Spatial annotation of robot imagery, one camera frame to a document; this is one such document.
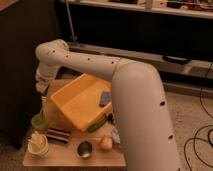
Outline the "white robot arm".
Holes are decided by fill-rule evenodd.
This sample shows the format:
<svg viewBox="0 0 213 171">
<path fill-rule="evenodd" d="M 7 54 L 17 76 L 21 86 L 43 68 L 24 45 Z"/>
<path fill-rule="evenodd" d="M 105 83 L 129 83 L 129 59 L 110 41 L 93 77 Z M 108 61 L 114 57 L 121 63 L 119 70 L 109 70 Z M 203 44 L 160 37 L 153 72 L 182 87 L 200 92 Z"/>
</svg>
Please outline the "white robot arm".
<svg viewBox="0 0 213 171">
<path fill-rule="evenodd" d="M 111 83 L 113 113 L 128 171 L 181 171 L 182 166 L 157 69 L 121 57 L 72 52 L 62 39 L 38 45 L 36 80 L 46 85 L 61 67 Z"/>
</svg>

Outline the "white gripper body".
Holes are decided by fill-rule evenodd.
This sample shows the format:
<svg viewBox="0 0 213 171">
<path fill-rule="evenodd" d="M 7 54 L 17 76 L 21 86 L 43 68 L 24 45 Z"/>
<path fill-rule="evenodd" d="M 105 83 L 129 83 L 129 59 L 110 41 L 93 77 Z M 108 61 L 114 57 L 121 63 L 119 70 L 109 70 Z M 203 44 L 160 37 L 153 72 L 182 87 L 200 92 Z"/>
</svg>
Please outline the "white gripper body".
<svg viewBox="0 0 213 171">
<path fill-rule="evenodd" d="M 47 88 L 49 87 L 50 83 L 52 82 L 53 78 L 42 74 L 39 69 L 36 70 L 35 78 L 36 78 L 36 90 L 39 93 L 44 94 Z"/>
</svg>

